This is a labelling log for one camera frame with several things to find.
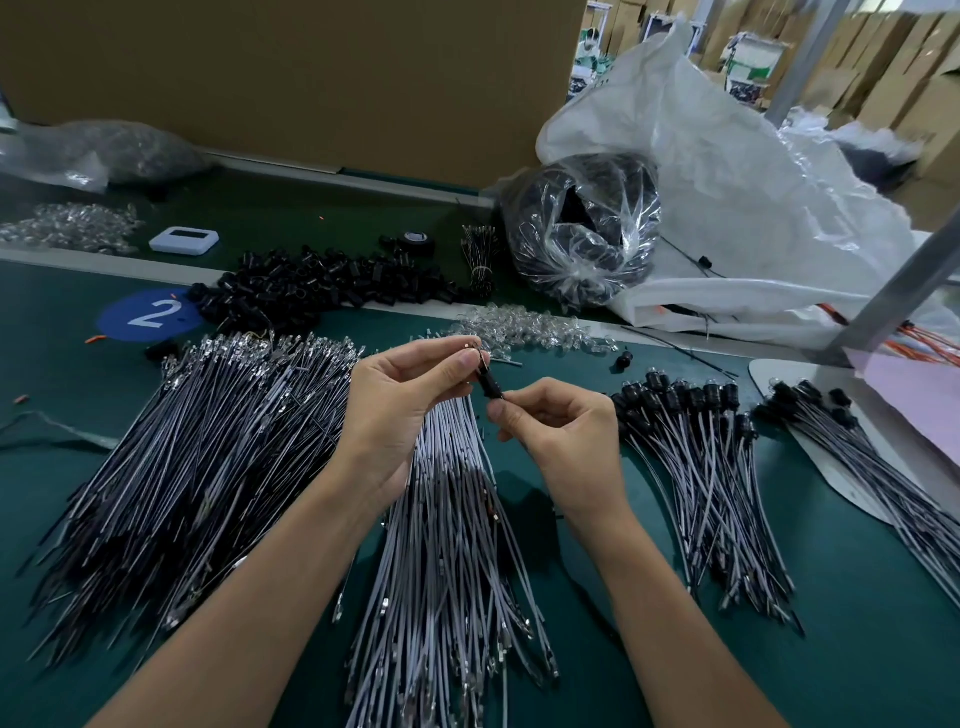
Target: green workbench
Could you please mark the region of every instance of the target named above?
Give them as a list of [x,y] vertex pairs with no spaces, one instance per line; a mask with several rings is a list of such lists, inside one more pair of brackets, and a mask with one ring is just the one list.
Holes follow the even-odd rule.
[[[240,207],[230,214],[237,220],[247,214]],[[251,213],[251,226],[255,219]],[[177,222],[204,226],[203,219]],[[261,224],[268,234],[267,223]],[[158,368],[144,358],[143,345],[115,340],[85,345],[84,339],[97,332],[95,321],[105,306],[153,287],[156,283],[144,280],[0,263],[0,305],[8,313],[0,322],[0,411],[5,413],[0,420],[16,411],[10,404],[15,397],[27,394],[32,398],[27,406],[63,422],[122,435],[156,388]],[[330,337],[350,336],[369,349],[383,350],[445,325],[419,316],[342,310],[325,316],[319,331]],[[193,335],[200,333],[197,329]],[[671,376],[691,380],[714,376],[669,349],[636,345],[631,349],[637,372],[658,366]],[[612,391],[623,378],[611,374],[614,356],[530,350],[516,353],[525,364],[522,369],[498,367],[495,374],[504,388],[554,376]],[[745,404],[757,400],[747,359],[712,354],[708,358],[739,374]],[[480,398],[475,405],[482,409]],[[960,715],[960,691],[955,686],[960,615],[894,533],[836,495],[791,437],[772,431],[762,434],[757,443],[759,479],[771,525],[797,585],[793,606],[806,637],[749,608],[719,615],[715,609],[719,593],[706,589],[709,620],[796,726],[955,725]],[[568,534],[564,523],[555,519],[537,470],[516,443],[501,444],[488,436],[487,447],[563,673],[560,685],[548,692],[538,691],[519,672],[512,673],[511,725],[648,725],[622,646],[564,568],[560,551],[569,543]],[[0,437],[3,725],[83,725],[129,676],[138,656],[133,642],[106,652],[104,639],[52,672],[44,671],[43,655],[25,662],[49,625],[41,619],[24,626],[30,594],[42,570],[30,569],[20,578],[14,573],[62,511],[68,494],[103,458],[102,452],[42,425],[19,425]],[[624,467],[640,520],[667,559],[678,566],[660,505],[632,455],[624,454]],[[363,546],[345,597],[344,619],[334,627],[324,618],[306,648],[275,726],[343,723],[342,665],[369,596],[378,537],[374,532]],[[496,716],[492,709],[491,725]]]
[[[405,231],[429,234],[438,241],[428,265],[469,285],[470,269],[460,251],[464,225],[491,220],[487,208],[399,197],[328,183],[267,177],[230,169],[215,169],[164,188],[162,195],[136,189],[111,188],[106,195],[87,195],[0,176],[0,223],[28,217],[37,202],[134,205],[143,226],[130,238],[140,249],[137,258],[214,270],[233,270],[245,251],[265,254],[274,248],[298,254],[304,245],[324,251],[337,248],[350,255],[383,252],[381,235]],[[214,230],[221,242],[205,255],[190,257],[155,253],[148,243],[173,226]],[[530,289],[508,256],[494,262],[494,303],[519,303],[530,310],[562,314],[560,305]],[[605,308],[582,315],[594,321],[616,322]]]

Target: blue circle sticker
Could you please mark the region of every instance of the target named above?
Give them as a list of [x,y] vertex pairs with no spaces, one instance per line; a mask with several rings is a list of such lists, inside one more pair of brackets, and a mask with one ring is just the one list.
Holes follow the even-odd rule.
[[112,303],[97,319],[97,328],[119,341],[163,341],[204,322],[186,288],[151,288]]

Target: number 2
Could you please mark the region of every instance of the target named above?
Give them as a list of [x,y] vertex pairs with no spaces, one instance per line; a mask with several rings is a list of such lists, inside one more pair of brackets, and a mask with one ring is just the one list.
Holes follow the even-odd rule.
[[160,311],[159,313],[150,313],[150,314],[147,314],[146,316],[140,316],[137,319],[128,321],[127,326],[160,328],[163,326],[163,324],[155,324],[154,319],[161,319],[164,316],[169,316],[172,313],[177,313],[177,311],[183,308],[182,303],[180,303],[179,301],[174,301],[173,299],[164,299],[163,301],[154,301],[153,303],[151,303],[151,306],[153,306],[154,308],[157,308],[158,306],[162,306],[162,305],[168,305],[170,306],[170,308],[168,308],[165,311]]

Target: white plastic bag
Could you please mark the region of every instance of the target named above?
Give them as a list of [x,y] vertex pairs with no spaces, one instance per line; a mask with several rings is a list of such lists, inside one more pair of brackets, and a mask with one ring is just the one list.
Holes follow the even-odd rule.
[[[778,133],[712,83],[685,57],[691,33],[677,23],[618,57],[543,126],[537,154],[631,150],[658,166],[653,273],[609,303],[631,324],[821,349],[838,326],[814,304],[855,316],[916,250],[909,218],[832,141]],[[960,338],[936,303],[913,321]]]

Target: pink paper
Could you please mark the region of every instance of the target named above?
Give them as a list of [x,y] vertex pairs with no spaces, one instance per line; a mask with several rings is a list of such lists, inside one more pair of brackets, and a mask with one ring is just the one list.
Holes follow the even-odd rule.
[[857,373],[960,466],[960,368],[846,349]]

